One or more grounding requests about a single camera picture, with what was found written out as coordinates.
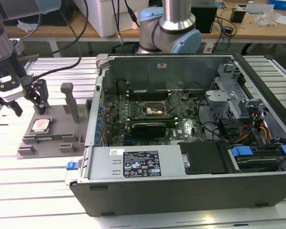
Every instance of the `blue latch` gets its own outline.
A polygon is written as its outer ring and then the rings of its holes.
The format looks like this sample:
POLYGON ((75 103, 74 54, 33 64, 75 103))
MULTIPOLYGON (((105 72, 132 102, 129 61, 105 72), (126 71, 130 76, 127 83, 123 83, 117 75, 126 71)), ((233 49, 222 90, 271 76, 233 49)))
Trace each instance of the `blue latch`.
POLYGON ((253 152, 249 146, 235 146, 231 151, 234 157, 253 155, 253 152))
POLYGON ((284 153, 286 154, 286 145, 282 145, 282 150, 283 150, 284 153))
POLYGON ((77 170, 78 169, 78 162, 74 162, 74 161, 68 162, 66 169, 67 170, 77 170))

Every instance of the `table leg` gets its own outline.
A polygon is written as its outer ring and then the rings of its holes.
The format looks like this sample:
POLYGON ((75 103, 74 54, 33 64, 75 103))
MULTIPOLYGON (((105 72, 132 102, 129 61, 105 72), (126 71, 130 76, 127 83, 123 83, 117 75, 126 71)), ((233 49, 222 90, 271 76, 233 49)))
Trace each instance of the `table leg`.
POLYGON ((204 45, 204 53, 212 53, 214 42, 206 42, 204 45))
MULTIPOLYGON (((48 42, 50 44, 50 47, 51 47, 52 51, 58 50, 57 39, 55 37, 49 37, 48 38, 48 42)), ((61 54, 60 53, 56 53, 53 56, 54 57, 61 57, 61 54)))

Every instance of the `slotted metal surface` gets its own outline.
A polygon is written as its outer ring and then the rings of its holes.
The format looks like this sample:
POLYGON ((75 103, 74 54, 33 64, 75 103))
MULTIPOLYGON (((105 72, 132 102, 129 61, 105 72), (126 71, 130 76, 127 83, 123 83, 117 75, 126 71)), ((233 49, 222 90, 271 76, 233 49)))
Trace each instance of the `slotted metal surface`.
MULTIPOLYGON (((245 56, 246 61, 261 77, 272 93, 286 108, 286 71, 274 60, 263 56, 245 56)), ((259 96, 250 83, 245 84, 255 99, 259 96)))
MULTIPOLYGON (((76 61, 76 58, 39 59, 30 66, 30 73, 37 73, 40 68, 45 72, 76 61)), ((84 58, 78 69, 46 76, 48 85, 56 86, 49 87, 50 104, 65 103, 59 90, 60 83, 65 81, 79 85, 80 88, 75 89, 78 94, 87 97, 92 95, 96 77, 94 64, 95 58, 84 58)), ((78 94, 75 94, 77 101, 84 102, 85 99, 78 94)), ((78 157, 25 160, 15 158, 21 137, 34 113, 32 103, 22 103, 25 106, 21 118, 16 117, 13 111, 6 107, 0 109, 0 229, 87 226, 91 229, 229 229, 241 225, 244 225, 241 228, 246 229, 286 229, 286 199, 268 208, 89 217, 64 183, 66 163, 79 159, 78 157)), ((146 194, 138 190, 138 195, 146 194)), ((134 204, 148 204, 148 196, 145 203, 134 204)))

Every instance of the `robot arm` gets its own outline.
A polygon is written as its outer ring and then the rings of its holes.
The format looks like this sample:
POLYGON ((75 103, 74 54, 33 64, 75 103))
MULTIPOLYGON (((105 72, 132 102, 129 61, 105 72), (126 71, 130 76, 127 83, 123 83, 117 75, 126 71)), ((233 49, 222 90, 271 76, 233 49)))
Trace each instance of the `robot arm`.
POLYGON ((32 101, 38 113, 44 113, 48 92, 44 80, 32 82, 32 77, 27 76, 1 23, 45 14, 58 10, 60 6, 61 0, 0 0, 0 105, 11 107, 17 116, 21 116, 22 109, 15 100, 21 97, 32 101))
POLYGON ((140 15, 138 53, 194 53, 201 44, 195 30, 191 0, 163 0, 163 8, 144 9, 140 15))

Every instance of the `gray post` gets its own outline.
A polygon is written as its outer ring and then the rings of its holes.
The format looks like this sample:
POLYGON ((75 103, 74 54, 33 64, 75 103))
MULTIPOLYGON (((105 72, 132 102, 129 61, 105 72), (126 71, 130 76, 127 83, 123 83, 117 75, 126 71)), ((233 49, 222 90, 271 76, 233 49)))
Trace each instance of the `gray post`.
POLYGON ((69 105, 69 108, 71 110, 74 123, 79 123, 80 116, 78 114, 77 103, 76 103, 75 98, 73 97, 72 91, 73 91, 72 83, 63 83, 61 85, 61 92, 66 95, 66 102, 69 105))

